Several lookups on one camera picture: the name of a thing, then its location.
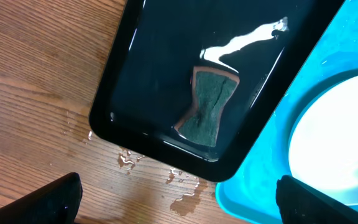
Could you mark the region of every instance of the wooden surface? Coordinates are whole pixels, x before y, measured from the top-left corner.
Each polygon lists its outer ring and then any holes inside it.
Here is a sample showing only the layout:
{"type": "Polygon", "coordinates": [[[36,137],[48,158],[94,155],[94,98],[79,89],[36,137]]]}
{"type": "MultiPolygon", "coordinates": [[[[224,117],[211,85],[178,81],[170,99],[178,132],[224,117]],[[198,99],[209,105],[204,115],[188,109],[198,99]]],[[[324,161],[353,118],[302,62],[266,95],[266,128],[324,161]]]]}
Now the wooden surface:
{"type": "Polygon", "coordinates": [[[0,0],[0,207],[77,172],[80,223],[241,223],[219,208],[213,183],[88,138],[124,3],[0,0]],[[183,193],[194,196],[175,201],[183,193]]]}

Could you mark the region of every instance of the black object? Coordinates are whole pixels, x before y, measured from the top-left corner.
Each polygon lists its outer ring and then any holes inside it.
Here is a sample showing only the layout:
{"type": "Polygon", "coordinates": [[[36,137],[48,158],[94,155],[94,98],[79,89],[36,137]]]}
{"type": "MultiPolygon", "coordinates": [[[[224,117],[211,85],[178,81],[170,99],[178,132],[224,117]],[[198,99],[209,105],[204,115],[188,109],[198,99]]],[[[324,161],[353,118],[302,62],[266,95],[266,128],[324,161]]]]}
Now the black object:
{"type": "Polygon", "coordinates": [[[72,224],[81,198],[80,176],[70,173],[0,208],[0,224],[72,224]]]}
{"type": "Polygon", "coordinates": [[[343,2],[128,0],[89,115],[92,130],[204,179],[227,180],[343,2]],[[216,146],[179,136],[173,127],[191,105],[201,50],[284,17],[289,32],[273,31],[277,39],[221,57],[238,69],[240,84],[223,111],[216,146]]]}
{"type": "Polygon", "coordinates": [[[358,212],[295,178],[277,181],[276,201],[284,224],[353,224],[358,212]]]}

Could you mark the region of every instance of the blue surface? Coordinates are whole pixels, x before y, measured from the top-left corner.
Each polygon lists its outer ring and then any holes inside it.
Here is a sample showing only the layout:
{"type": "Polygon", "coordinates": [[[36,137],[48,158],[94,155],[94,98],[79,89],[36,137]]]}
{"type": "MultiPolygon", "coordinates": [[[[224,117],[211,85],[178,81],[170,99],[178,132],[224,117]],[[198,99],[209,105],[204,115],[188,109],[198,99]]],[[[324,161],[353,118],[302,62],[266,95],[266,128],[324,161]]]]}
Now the blue surface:
{"type": "Polygon", "coordinates": [[[221,208],[254,223],[281,223],[276,183],[290,175],[288,140],[304,108],[327,88],[358,75],[358,0],[347,0],[277,106],[235,176],[216,188],[221,208]]]}

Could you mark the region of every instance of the blue plastic container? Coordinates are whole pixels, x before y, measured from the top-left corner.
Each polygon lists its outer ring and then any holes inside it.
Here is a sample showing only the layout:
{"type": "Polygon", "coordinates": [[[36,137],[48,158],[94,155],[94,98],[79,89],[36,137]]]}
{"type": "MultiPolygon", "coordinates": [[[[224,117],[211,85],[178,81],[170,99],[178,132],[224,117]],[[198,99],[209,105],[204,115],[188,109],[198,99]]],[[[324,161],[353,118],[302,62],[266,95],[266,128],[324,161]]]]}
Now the blue plastic container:
{"type": "MultiPolygon", "coordinates": [[[[319,94],[358,75],[358,0],[347,0],[277,106],[235,176],[216,187],[230,215],[252,223],[282,223],[276,183],[291,175],[288,141],[296,119],[319,94]]],[[[352,206],[358,211],[358,205],[352,206]]]]}

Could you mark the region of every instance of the wood grain surface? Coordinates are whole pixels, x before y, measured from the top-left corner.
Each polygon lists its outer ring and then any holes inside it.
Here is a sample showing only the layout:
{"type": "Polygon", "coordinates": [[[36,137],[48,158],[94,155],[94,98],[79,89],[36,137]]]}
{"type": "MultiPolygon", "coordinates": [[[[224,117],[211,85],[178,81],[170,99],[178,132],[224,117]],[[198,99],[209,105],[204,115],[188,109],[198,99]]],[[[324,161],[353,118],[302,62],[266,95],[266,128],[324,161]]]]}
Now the wood grain surface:
{"type": "Polygon", "coordinates": [[[213,183],[90,135],[124,4],[0,0],[0,207],[77,172],[80,223],[242,223],[219,208],[213,183]]]}

